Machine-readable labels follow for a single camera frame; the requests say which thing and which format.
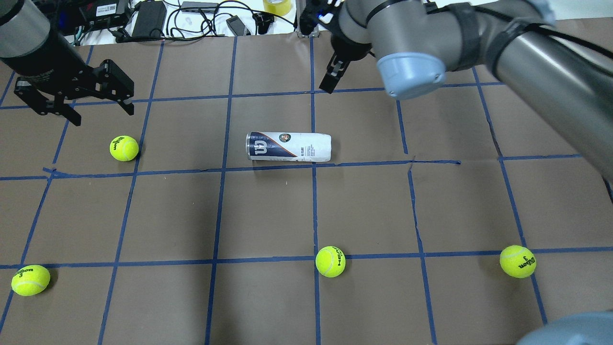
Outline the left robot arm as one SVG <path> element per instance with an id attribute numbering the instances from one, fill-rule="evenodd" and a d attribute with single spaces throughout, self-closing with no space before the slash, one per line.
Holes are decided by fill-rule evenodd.
<path id="1" fill-rule="evenodd" d="M 116 62 L 86 64 L 31 0 L 3 0 L 0 9 L 0 57 L 17 74 L 14 94 L 25 105 L 75 126 L 81 115 L 68 101 L 79 98 L 114 101 L 134 114 L 135 83 Z"/>

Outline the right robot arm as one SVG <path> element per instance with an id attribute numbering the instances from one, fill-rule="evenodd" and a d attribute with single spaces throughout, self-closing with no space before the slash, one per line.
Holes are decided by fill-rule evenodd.
<path id="1" fill-rule="evenodd" d="M 543 0 L 307 0 L 324 344 L 612 332 L 612 61 Z"/>

